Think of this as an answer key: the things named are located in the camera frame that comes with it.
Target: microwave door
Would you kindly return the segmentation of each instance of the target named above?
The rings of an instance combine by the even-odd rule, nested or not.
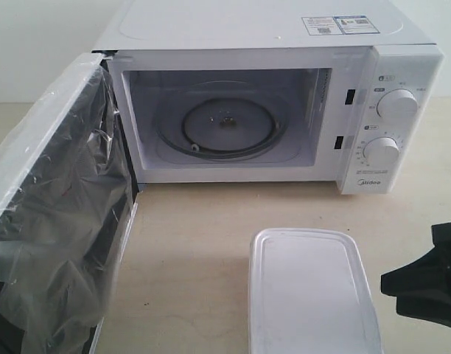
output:
[[[0,146],[1,353],[87,353],[104,313],[136,186],[103,60],[76,59]]]

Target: white plastic container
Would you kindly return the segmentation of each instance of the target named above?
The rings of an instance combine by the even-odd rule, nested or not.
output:
[[[267,229],[252,242],[251,354],[382,354],[354,241],[339,232]]]

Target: power knob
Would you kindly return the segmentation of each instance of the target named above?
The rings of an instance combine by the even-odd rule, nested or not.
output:
[[[412,92],[404,89],[394,90],[383,96],[378,103],[378,114],[386,122],[400,123],[414,118],[419,110],[419,103]]]
[[[363,156],[372,167],[390,167],[399,158],[399,148],[391,138],[378,138],[365,146]]]

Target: brand logo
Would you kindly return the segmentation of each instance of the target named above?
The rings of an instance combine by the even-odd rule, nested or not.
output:
[[[381,184],[381,181],[369,181],[367,179],[358,180],[359,186],[377,186],[378,184]]]

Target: sticker on microwave top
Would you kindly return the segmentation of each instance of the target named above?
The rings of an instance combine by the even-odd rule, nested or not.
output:
[[[346,35],[373,35],[380,33],[366,16],[335,16],[334,19]]]
[[[342,35],[333,17],[303,17],[302,21],[310,35]]]

